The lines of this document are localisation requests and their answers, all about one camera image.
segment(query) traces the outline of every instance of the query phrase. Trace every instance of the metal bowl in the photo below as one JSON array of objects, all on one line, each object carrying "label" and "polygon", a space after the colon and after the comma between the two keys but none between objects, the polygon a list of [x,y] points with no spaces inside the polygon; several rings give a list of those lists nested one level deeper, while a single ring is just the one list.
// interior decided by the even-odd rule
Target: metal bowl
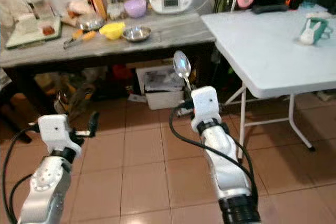
[{"label": "metal bowl", "polygon": [[149,38],[151,29],[145,26],[135,26],[126,29],[122,36],[131,42],[140,42]]},{"label": "metal bowl", "polygon": [[97,14],[84,14],[78,17],[76,26],[84,31],[98,30],[105,23],[105,20]]}]

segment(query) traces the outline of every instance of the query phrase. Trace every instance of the green mug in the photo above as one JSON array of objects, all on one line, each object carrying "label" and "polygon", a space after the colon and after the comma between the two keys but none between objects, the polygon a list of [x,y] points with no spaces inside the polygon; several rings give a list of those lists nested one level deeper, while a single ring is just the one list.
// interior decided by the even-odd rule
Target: green mug
[{"label": "green mug", "polygon": [[323,18],[308,18],[301,32],[300,40],[304,44],[315,44],[320,39],[330,39],[333,29]]}]

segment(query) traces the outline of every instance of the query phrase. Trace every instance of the tiled floor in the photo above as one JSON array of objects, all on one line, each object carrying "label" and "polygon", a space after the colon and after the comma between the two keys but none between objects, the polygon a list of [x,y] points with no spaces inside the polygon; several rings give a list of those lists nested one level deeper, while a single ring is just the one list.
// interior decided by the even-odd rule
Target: tiled floor
[{"label": "tiled floor", "polygon": [[[287,112],[288,101],[248,105],[247,120],[272,119]],[[295,119],[317,151],[311,153],[286,123],[246,129],[263,223],[336,223],[336,102],[312,94],[297,97]],[[90,113],[101,112],[96,138],[86,140],[73,166],[63,223],[201,224],[223,223],[206,159],[198,148],[170,132],[170,110],[151,111],[126,100],[90,106],[74,122],[84,129]],[[228,108],[223,120],[238,136],[239,113]],[[197,140],[188,118],[175,122],[183,135]],[[11,132],[0,124],[1,165]],[[7,184],[32,172],[46,155],[38,135],[19,143],[8,168]],[[17,191],[16,215],[28,182]],[[7,223],[1,205],[1,224]]]}]

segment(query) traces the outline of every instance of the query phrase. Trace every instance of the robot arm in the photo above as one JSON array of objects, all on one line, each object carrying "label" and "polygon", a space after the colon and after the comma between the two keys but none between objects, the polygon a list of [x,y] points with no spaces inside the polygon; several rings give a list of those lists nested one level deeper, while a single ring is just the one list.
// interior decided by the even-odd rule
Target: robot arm
[{"label": "robot arm", "polygon": [[81,154],[83,137],[93,137],[98,114],[92,115],[89,130],[71,131],[66,115],[45,115],[38,119],[42,140],[49,156],[44,157],[30,180],[30,192],[18,223],[60,223],[66,192],[70,187],[75,157]]},{"label": "robot arm", "polygon": [[[202,137],[202,143],[237,162],[236,144],[221,126],[216,90],[203,87],[193,90],[191,97],[195,115],[191,126]],[[224,223],[260,223],[246,174],[222,156],[210,150],[205,153]]]}]

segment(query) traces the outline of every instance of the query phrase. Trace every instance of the pink container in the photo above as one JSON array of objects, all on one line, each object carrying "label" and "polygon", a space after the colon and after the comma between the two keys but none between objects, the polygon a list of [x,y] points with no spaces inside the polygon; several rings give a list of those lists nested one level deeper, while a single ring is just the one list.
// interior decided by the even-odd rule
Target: pink container
[{"label": "pink container", "polygon": [[147,3],[145,0],[129,0],[124,3],[127,14],[132,18],[140,18],[145,15]]}]

